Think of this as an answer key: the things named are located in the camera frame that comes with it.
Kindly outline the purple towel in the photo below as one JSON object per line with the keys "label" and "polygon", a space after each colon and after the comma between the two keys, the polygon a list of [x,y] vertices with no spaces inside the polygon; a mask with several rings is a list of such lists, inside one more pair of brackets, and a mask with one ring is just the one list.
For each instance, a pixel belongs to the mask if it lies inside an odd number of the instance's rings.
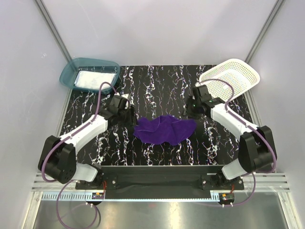
{"label": "purple towel", "polygon": [[171,115],[161,115],[153,120],[141,118],[134,127],[133,135],[147,144],[160,145],[169,143],[172,146],[189,138],[196,129],[194,120],[177,119]]}

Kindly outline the light blue towel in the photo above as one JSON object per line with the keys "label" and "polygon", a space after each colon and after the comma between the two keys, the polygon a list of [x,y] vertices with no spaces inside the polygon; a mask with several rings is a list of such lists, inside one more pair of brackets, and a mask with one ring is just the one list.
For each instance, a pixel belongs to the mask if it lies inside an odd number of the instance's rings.
{"label": "light blue towel", "polygon": [[88,89],[90,91],[99,90],[100,85],[103,82],[113,84],[115,77],[115,73],[80,71],[76,77],[74,86],[77,88]]}

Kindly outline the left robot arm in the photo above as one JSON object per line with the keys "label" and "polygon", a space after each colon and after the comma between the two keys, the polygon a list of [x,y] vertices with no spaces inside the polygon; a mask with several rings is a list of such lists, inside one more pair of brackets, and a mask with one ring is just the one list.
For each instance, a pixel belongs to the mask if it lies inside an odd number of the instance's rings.
{"label": "left robot arm", "polygon": [[103,183],[97,167],[78,163],[78,152],[98,135],[116,125],[136,125],[134,105],[129,94],[116,93],[111,101],[86,122],[60,137],[49,136],[44,143],[38,170],[46,182],[67,184],[73,180],[85,181],[97,189]]}

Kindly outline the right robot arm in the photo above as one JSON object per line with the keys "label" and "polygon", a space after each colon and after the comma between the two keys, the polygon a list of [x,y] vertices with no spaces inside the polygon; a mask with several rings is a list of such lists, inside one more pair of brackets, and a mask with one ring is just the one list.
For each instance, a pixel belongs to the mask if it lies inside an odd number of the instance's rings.
{"label": "right robot arm", "polygon": [[205,115],[225,127],[239,141],[238,158],[223,166],[214,176],[214,183],[229,188],[242,175],[257,172],[271,165],[276,167],[277,155],[273,134],[269,127],[247,122],[221,98],[213,98],[206,85],[194,87],[186,102],[185,114],[191,118]]}

